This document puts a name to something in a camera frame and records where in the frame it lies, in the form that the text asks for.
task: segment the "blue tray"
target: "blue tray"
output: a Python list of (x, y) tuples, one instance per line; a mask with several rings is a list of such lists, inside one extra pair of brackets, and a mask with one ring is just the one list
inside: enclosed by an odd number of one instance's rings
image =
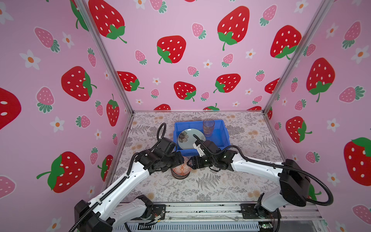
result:
[[(176, 144), (178, 145), (178, 136), (182, 131), (186, 129), (194, 128), (203, 133), (204, 129), (202, 125), (203, 125), (202, 121), (176, 122), (175, 130), (174, 130), (174, 137), (173, 137), (174, 142), (176, 142)], [(206, 137), (206, 139), (214, 142), (220, 149), (223, 149), (231, 145), (229, 141), (229, 133), (228, 133), (228, 130), (223, 120), (215, 120), (215, 127), (214, 127), (213, 134), (210, 137)], [(198, 152), (196, 149), (183, 150), (178, 146), (178, 150), (181, 151), (182, 156), (197, 156), (198, 155)]]

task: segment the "white plate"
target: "white plate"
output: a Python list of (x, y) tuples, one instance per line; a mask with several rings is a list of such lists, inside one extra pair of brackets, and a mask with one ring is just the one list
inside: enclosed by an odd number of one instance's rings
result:
[(181, 149), (194, 149), (193, 144), (196, 142), (196, 138), (193, 134), (197, 135), (201, 140), (206, 141), (206, 138), (202, 132), (197, 129), (186, 129), (182, 131), (178, 136), (178, 145)]

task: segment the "strawberry wallpaper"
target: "strawberry wallpaper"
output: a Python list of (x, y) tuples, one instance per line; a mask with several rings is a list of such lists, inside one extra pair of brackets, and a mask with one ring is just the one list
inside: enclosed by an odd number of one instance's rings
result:
[(68, 231), (129, 114), (74, 1), (0, 2), (0, 231)]
[[(329, 231), (371, 231), (371, 2), (334, 2), (273, 104), (289, 159), (325, 182)], [(326, 201), (313, 183), (310, 197)]]
[(134, 110), (264, 108), (321, 2), (85, 1)]

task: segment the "white flower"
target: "white flower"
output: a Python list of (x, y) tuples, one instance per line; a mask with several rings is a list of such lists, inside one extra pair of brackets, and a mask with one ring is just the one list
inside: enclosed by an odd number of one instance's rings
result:
[(107, 70), (104, 72), (104, 77), (106, 78), (106, 80), (109, 80), (109, 73)]
[(64, 128), (63, 128), (63, 124), (64, 124), (64, 123), (65, 123), (64, 120), (59, 120), (58, 117), (55, 117), (54, 122), (51, 122), (50, 125), (51, 125), (52, 127), (54, 127), (54, 133), (55, 133), (55, 132), (57, 132), (58, 130), (61, 130), (61, 131), (64, 130)]
[(328, 130), (331, 129), (333, 132), (335, 132), (336, 131), (336, 128), (340, 126), (339, 123), (336, 123), (336, 119), (335, 118), (332, 121), (327, 120), (327, 124), (328, 124), (327, 129)]
[(206, 62), (204, 62), (205, 65), (204, 68), (210, 68), (212, 64), (213, 63), (211, 63), (210, 60), (208, 59)]
[(96, 133), (94, 133), (94, 135), (95, 135), (95, 140), (98, 140), (99, 138), (102, 138), (102, 137), (101, 137), (101, 134), (102, 134), (102, 132), (99, 131), (99, 129), (97, 129), (97, 130), (96, 130)]
[(255, 55), (256, 52), (254, 52), (254, 49), (251, 49), (250, 51), (247, 51), (246, 52), (246, 57), (245, 58), (250, 58), (252, 59), (253, 58), (253, 55)]
[(362, 0), (353, 0), (352, 5), (355, 3), (356, 6), (359, 6), (361, 4)]
[(134, 2), (136, 2), (136, 6), (137, 6), (137, 9), (140, 7), (144, 10), (144, 4), (145, 4), (145, 1), (146, 0), (134, 0)]
[(54, 232), (60, 228), (60, 221), (62, 217), (55, 219), (53, 218), (52, 224), (46, 229), (46, 232)]
[(340, 183), (340, 180), (336, 178), (336, 173), (327, 173), (328, 178), (327, 181), (331, 182), (334, 186), (336, 186), (336, 183)]
[(308, 5), (309, 5), (309, 3), (307, 3), (306, 0), (297, 1), (296, 2), (296, 9), (294, 10), (294, 13), (295, 12), (303, 13), (303, 9), (305, 7), (307, 7)]
[(286, 106), (287, 100), (286, 98), (282, 99), (282, 105)]
[(352, 56), (351, 60), (355, 60), (355, 62), (359, 64), (363, 58), (367, 58), (370, 56), (367, 50), (368, 50), (368, 45), (365, 46), (363, 49), (356, 48), (355, 55)]
[(6, 12), (6, 6), (5, 3), (0, 2), (0, 23), (5, 24), (5, 20), (13, 21), (13, 18)]
[(251, 90), (251, 88), (249, 88), (248, 90), (245, 90), (245, 91), (246, 91), (245, 95), (246, 94), (249, 94), (250, 95), (252, 92), (254, 92), (253, 90)]
[(152, 83), (155, 83), (156, 85), (158, 85), (159, 83), (161, 83), (161, 81), (160, 81), (159, 78), (153, 78), (153, 82)]
[(33, 53), (31, 52), (30, 49), (27, 51), (27, 54), (19, 53), (19, 55), (26, 61), (25, 62), (26, 68), (33, 66), (37, 70), (40, 69), (38, 63), (41, 61), (41, 59), (33, 56)]
[(331, 25), (329, 29), (326, 30), (327, 35), (326, 39), (329, 38), (330, 36), (333, 37), (335, 35), (335, 31), (338, 29), (339, 26), (335, 26), (335, 23)]
[(336, 223), (336, 230), (339, 231), (339, 232), (348, 232), (346, 229), (345, 229), (345, 225), (344, 224), (340, 224), (338, 221), (335, 221)]
[(90, 186), (89, 191), (86, 193), (91, 197), (95, 192), (94, 192), (95, 186)]
[(292, 160), (294, 160), (295, 162), (297, 162), (299, 159), (296, 155), (292, 155)]
[(68, 48), (71, 48), (71, 46), (75, 45), (71, 40), (71, 35), (66, 35), (66, 33), (64, 33), (64, 32), (62, 32), (62, 34), (63, 34), (63, 37), (64, 37), (62, 39), (62, 41), (63, 41), (63, 43), (67, 44)]

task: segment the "floral tablecloth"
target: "floral tablecloth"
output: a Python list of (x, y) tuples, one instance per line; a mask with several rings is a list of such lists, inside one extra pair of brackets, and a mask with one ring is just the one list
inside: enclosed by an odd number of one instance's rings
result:
[[(167, 124), (165, 137), (173, 139), (174, 123), (202, 121), (205, 118), (224, 120), (230, 142), (241, 148), (246, 156), (282, 161), (272, 135), (260, 112), (138, 112), (129, 131), (114, 179), (126, 172), (135, 152), (152, 147), (161, 123)], [(192, 170), (177, 180), (170, 170), (155, 172), (138, 184), (124, 199), (130, 202), (145, 194), (153, 202), (233, 202), (256, 201), (262, 192), (269, 192), (277, 184), (249, 173), (209, 168)]]

